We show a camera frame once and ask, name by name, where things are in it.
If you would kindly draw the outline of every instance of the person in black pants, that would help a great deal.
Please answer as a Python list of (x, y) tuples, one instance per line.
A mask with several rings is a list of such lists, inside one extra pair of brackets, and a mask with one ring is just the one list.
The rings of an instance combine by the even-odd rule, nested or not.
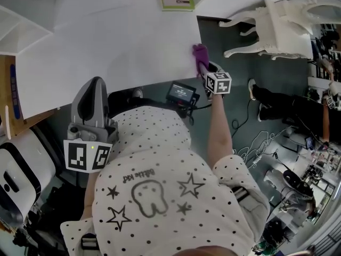
[(290, 118), (295, 124), (325, 142), (341, 142), (341, 112), (300, 96), (272, 93), (250, 79), (250, 97), (261, 102), (258, 120)]

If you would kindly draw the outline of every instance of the black strap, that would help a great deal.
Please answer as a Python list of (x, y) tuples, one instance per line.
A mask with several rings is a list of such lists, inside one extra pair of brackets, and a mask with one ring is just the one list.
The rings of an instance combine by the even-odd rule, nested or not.
[(234, 196), (236, 197), (238, 203), (240, 203), (242, 200), (244, 200), (246, 197), (250, 195), (248, 190), (244, 187), (234, 187), (232, 188), (232, 191), (234, 193)]
[(80, 247), (83, 250), (100, 250), (96, 235), (93, 233), (84, 234), (80, 240)]

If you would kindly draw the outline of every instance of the white cabinet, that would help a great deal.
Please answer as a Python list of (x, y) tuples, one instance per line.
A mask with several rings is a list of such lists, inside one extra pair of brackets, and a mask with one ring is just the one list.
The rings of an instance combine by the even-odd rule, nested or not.
[(0, 54), (17, 55), (53, 32), (55, 0), (0, 0)]

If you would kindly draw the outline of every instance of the gray floor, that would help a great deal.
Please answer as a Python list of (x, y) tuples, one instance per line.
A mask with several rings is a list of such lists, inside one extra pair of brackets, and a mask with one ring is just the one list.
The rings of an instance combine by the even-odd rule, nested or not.
[[(220, 28), (216, 21), (199, 21), (199, 28), (202, 43), (208, 47), (210, 60), (222, 66), (232, 77), (231, 93), (224, 99), (225, 111), (232, 133), (232, 120), (237, 119), (239, 123), (242, 123), (246, 119), (246, 108), (250, 96), (247, 83), (250, 78), (254, 78), (259, 86), (266, 87), (273, 92), (303, 94), (307, 87), (308, 67), (306, 60), (279, 58), (276, 61), (272, 61), (265, 55), (261, 57), (257, 54), (235, 54), (227, 59), (223, 57), (224, 51), (250, 45), (257, 41), (256, 34), (246, 37), (239, 35), (241, 31), (248, 30), (250, 25), (241, 24), (231, 28)], [(186, 79), (181, 82), (197, 88), (197, 92), (201, 95), (198, 106), (207, 104), (204, 90), (197, 79)], [(144, 97), (165, 101), (170, 84), (161, 83), (145, 86), (143, 88)], [(251, 102), (249, 120), (233, 138), (234, 149), (239, 150), (242, 147), (249, 146), (261, 130), (278, 133), (286, 127), (280, 120), (259, 122), (257, 120), (258, 106), (259, 103), (257, 101)], [(210, 110), (208, 108), (195, 111), (193, 115), (194, 126), (190, 126), (188, 121), (186, 121), (192, 136), (192, 149), (206, 159)], [(61, 143), (66, 137), (69, 121), (70, 106), (62, 107), (58, 113), (48, 119)], [(255, 145), (258, 142), (256, 147), (259, 146), (264, 138), (262, 137), (262, 139), (255, 142)], [(281, 152), (280, 159), (282, 162), (295, 158), (296, 155), (289, 151)], [(263, 182), (263, 177), (265, 172), (271, 168), (272, 162), (268, 158), (262, 158), (257, 164), (257, 168), (250, 169), (252, 176), (268, 198), (274, 195), (275, 191), (267, 183)]]

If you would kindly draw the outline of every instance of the tooth cartoon print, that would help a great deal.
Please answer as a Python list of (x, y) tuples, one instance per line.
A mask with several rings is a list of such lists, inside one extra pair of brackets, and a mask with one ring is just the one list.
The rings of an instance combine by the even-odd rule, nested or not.
[(143, 216), (153, 218), (156, 214), (165, 214), (168, 210), (164, 199), (164, 188), (156, 180), (137, 183), (132, 188), (132, 198), (139, 206)]

